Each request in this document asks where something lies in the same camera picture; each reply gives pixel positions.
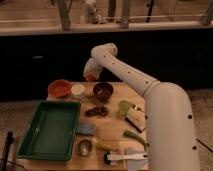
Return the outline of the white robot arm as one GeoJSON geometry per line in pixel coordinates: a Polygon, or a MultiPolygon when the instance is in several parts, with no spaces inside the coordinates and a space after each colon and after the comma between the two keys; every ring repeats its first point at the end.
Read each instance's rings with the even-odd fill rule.
{"type": "Polygon", "coordinates": [[[117,53],[113,43],[93,47],[84,77],[96,80],[106,68],[144,98],[149,171],[201,171],[188,94],[120,61],[117,53]]]}

